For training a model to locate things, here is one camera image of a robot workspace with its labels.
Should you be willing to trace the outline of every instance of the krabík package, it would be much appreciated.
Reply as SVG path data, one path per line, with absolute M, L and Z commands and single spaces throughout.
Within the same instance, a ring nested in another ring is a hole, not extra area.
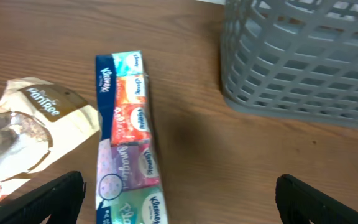
M 140 51 L 96 56 L 97 224 L 167 224 Z
M 0 99 L 0 199 L 98 130 L 98 112 L 74 91 L 9 80 Z

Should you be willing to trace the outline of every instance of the orange wrapper section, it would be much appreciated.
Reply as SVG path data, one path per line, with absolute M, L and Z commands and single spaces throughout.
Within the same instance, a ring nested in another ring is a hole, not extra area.
M 150 139 L 143 105 L 118 105 L 114 109 L 111 144 Z
M 146 103 L 143 75 L 117 78 L 116 86 L 116 105 Z

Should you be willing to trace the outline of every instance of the brown wooden surface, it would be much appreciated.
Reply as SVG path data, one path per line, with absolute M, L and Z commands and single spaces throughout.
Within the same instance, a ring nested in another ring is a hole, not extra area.
M 0 0 L 0 96 L 39 77 L 95 104 L 94 56 L 143 50 L 171 223 L 280 223 L 275 181 L 289 173 L 358 210 L 358 130 L 236 113 L 219 91 L 223 7 L 194 0 Z M 98 137 L 17 197 L 69 170 L 94 223 Z

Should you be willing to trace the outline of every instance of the beige snack bag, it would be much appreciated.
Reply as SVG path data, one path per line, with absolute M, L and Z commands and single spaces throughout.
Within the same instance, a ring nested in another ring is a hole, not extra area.
M 99 131 L 98 112 L 62 86 L 9 80 L 0 99 L 0 198 Z

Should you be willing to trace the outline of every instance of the gray plastic basket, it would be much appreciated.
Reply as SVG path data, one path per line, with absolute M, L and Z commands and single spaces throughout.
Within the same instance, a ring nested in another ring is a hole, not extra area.
M 227 0 L 221 62 L 235 110 L 358 128 L 358 0 Z

